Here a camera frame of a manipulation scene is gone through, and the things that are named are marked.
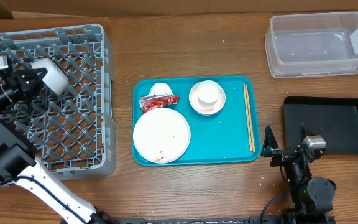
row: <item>chopsticks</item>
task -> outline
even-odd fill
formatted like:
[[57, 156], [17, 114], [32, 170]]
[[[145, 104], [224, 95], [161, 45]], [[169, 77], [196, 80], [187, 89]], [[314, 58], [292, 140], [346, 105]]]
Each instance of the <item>chopsticks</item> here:
[[246, 113], [247, 113], [247, 125], [248, 125], [248, 138], [249, 138], [249, 150], [255, 152], [254, 144], [254, 132], [252, 129], [251, 110], [249, 106], [248, 87], [244, 83], [244, 99], [246, 102]]

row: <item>white plate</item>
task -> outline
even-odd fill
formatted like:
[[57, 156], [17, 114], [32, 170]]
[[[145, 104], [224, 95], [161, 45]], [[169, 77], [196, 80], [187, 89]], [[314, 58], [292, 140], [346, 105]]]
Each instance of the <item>white plate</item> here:
[[201, 82], [195, 84], [189, 93], [189, 101], [190, 101], [190, 105], [191, 107], [199, 114], [204, 115], [204, 116], [209, 116], [212, 114], [215, 114], [217, 112], [219, 112], [223, 106], [224, 103], [226, 102], [226, 94], [224, 93], [222, 87], [221, 87], [221, 97], [217, 100], [217, 102], [215, 103], [215, 105], [212, 108], [203, 108], [203, 106], [199, 103], [198, 101], [198, 97], [197, 97], [197, 87]]
[[170, 108], [156, 108], [135, 124], [133, 139], [138, 153], [150, 162], [164, 164], [178, 159], [190, 143], [185, 117]]

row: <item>plastic bin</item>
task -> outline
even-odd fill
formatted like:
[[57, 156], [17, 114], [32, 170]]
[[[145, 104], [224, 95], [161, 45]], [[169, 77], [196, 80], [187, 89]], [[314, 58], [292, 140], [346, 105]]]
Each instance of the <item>plastic bin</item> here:
[[50, 58], [69, 80], [61, 96], [44, 87], [0, 118], [27, 136], [60, 180], [101, 177], [116, 168], [112, 45], [99, 24], [0, 33], [14, 68]]
[[265, 36], [274, 78], [358, 73], [358, 12], [273, 16]]

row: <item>dish rack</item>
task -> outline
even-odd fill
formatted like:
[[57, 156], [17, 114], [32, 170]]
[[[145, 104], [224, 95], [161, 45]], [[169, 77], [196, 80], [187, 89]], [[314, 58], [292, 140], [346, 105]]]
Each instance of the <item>dish rack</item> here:
[[0, 33], [0, 55], [14, 68], [51, 59], [69, 80], [61, 96], [47, 87], [0, 116], [27, 136], [58, 179], [109, 175], [116, 168], [111, 90], [112, 45], [99, 24]]

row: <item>pink saucer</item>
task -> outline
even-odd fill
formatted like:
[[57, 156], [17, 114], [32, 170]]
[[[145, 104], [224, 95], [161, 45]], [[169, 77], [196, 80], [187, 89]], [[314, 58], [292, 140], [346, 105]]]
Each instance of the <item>pink saucer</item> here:
[[224, 91], [221, 87], [222, 93], [221, 93], [221, 97], [220, 99], [217, 100], [217, 102], [215, 103], [214, 107], [211, 109], [205, 109], [203, 108], [199, 103], [198, 103], [198, 97], [197, 97], [197, 87], [201, 82], [195, 84], [189, 93], [189, 101], [190, 101], [190, 105], [191, 107], [199, 114], [204, 115], [204, 116], [209, 116], [212, 114], [215, 114], [217, 112], [219, 112], [223, 106], [224, 103], [226, 102], [226, 95], [224, 94]]

